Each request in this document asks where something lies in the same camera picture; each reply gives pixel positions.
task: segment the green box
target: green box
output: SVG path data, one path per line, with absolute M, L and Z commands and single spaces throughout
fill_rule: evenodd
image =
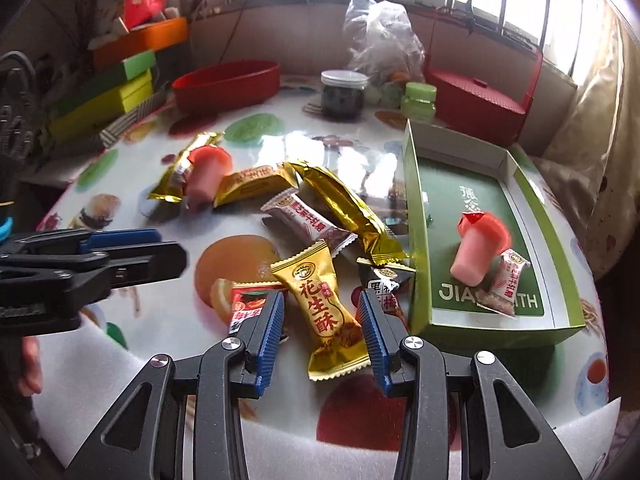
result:
M 131 81 L 155 65 L 156 54 L 153 50 L 147 50 L 98 72 L 94 78 L 84 83 L 77 91 L 63 97 L 53 105 L 55 116 L 67 115 L 85 102 L 116 88 L 116 86 L 124 85 L 127 81 Z
M 526 158 L 517 151 L 517 157 Z M 557 344 L 584 327 L 577 285 L 542 193 L 510 151 L 446 128 L 409 121 L 404 178 L 411 254 L 417 274 L 412 333 L 442 348 L 527 348 Z M 475 304 L 498 264 L 477 287 L 449 273 L 462 212 L 489 211 L 507 225 L 523 270 L 515 318 Z

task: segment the jar lid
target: jar lid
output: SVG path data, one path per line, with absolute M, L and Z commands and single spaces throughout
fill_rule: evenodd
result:
M 359 90 L 364 90 L 369 83 L 368 76 L 351 70 L 325 70 L 322 72 L 320 80 L 325 85 Z
M 425 83 L 407 83 L 404 95 L 418 101 L 426 101 L 433 103 L 436 100 L 436 92 L 438 89 L 433 85 Z

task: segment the orange box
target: orange box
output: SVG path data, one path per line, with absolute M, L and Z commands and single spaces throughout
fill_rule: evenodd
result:
M 188 36 L 186 18 L 152 23 L 94 50 L 94 68 L 99 72 L 145 50 L 158 51 L 187 41 Z

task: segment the gold candy wrapper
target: gold candy wrapper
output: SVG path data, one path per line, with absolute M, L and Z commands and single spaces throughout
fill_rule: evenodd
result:
M 153 188 L 147 198 L 164 200 L 174 204 L 180 203 L 184 198 L 184 183 L 186 174 L 191 169 L 192 164 L 188 160 L 189 154 L 200 146 L 214 145 L 223 134 L 215 132 L 201 132 L 193 137 L 193 140 L 176 157 L 175 162 L 167 168 L 164 175 Z
M 294 162 L 292 166 L 322 197 L 342 226 L 359 236 L 374 264 L 381 266 L 407 257 L 400 242 L 378 215 L 331 171 L 304 161 Z
M 298 181 L 288 162 L 249 168 L 222 179 L 213 207 L 265 193 L 277 193 L 289 187 L 298 187 Z
M 320 341 L 309 358 L 309 379 L 332 379 L 370 364 L 362 327 L 338 299 L 334 264 L 324 240 L 272 264 L 271 272 L 294 295 Z

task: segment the table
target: table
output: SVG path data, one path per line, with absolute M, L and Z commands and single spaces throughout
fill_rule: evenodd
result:
M 168 104 L 134 126 L 88 167 L 43 220 L 41 229 L 153 227 L 164 240 L 177 240 L 188 251 L 190 264 L 178 280 L 117 291 L 108 300 L 87 307 L 91 319 L 130 352 L 143 360 L 160 352 L 174 359 L 203 353 L 226 336 L 227 326 L 217 309 L 225 302 L 228 280 L 238 279 L 237 274 L 242 274 L 239 269 L 253 269 L 254 279 L 263 279 L 268 275 L 268 263 L 303 248 L 286 231 L 262 221 L 265 215 L 259 207 L 270 196 L 213 211 L 182 210 L 179 214 L 178 208 L 158 208 L 158 202 L 146 198 L 167 164 L 198 131 L 223 131 L 243 118 L 263 114 L 258 122 L 265 135 L 255 139 L 251 135 L 231 136 L 234 138 L 225 138 L 220 144 L 232 154 L 235 171 L 285 158 L 324 164 L 407 242 L 407 235 L 402 234 L 406 232 L 406 212 L 399 209 L 402 201 L 398 200 L 404 192 L 399 151 L 402 121 L 397 113 L 371 109 L 353 123 L 324 120 L 303 111 L 309 100 L 318 98 L 318 88 L 316 79 L 283 76 L 279 94 L 264 104 L 205 120 L 184 118 Z M 498 352 L 550 425 L 556 427 L 607 402 L 604 329 L 582 251 L 542 177 L 525 156 L 520 159 L 527 177 L 545 195 L 554 225 L 571 239 L 567 257 L 579 262 L 585 273 L 576 279 L 588 320 L 584 330 L 553 349 Z M 354 312 L 360 280 L 349 254 L 337 256 L 334 265 L 341 301 Z M 331 381 L 311 382 L 306 364 L 312 343 L 298 309 L 288 308 L 286 325 L 290 337 L 280 348 L 271 386 L 262 399 L 242 405 L 242 416 L 334 444 L 398 449 L 402 400 L 385 399 L 368 369 Z M 452 449 L 459 446 L 457 438 Z

